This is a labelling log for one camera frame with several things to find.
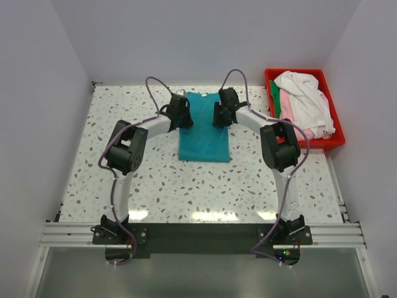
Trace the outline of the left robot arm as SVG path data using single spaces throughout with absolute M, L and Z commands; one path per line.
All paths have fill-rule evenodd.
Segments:
M 193 124 L 189 100 L 176 93 L 171 94 L 169 104 L 163 106 L 156 116 L 135 124 L 125 120 L 115 124 L 98 161 L 99 168 L 110 171 L 114 177 L 110 210 L 101 217 L 100 224 L 92 228 L 93 244 L 136 247 L 136 236 L 128 227 L 128 200 L 133 175 L 143 162 L 146 142 L 176 129 L 190 128 Z

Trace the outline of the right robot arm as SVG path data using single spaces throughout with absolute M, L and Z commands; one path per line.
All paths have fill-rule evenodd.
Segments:
M 218 127 L 239 124 L 258 134 L 262 158 L 274 175 L 278 197 L 276 220 L 259 243 L 272 237 L 289 244 L 305 227 L 295 179 L 295 173 L 302 165 L 298 161 L 301 150 L 296 129 L 288 120 L 268 117 L 252 109 L 248 102 L 239 101 L 233 88 L 220 89 L 218 95 L 220 101 L 214 106 L 213 124 Z

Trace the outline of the teal t shirt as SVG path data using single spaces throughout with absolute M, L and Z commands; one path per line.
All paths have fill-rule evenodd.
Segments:
M 186 94 L 194 122 L 188 129 L 179 130 L 179 160 L 228 163 L 230 161 L 228 128 L 213 125 L 217 93 Z

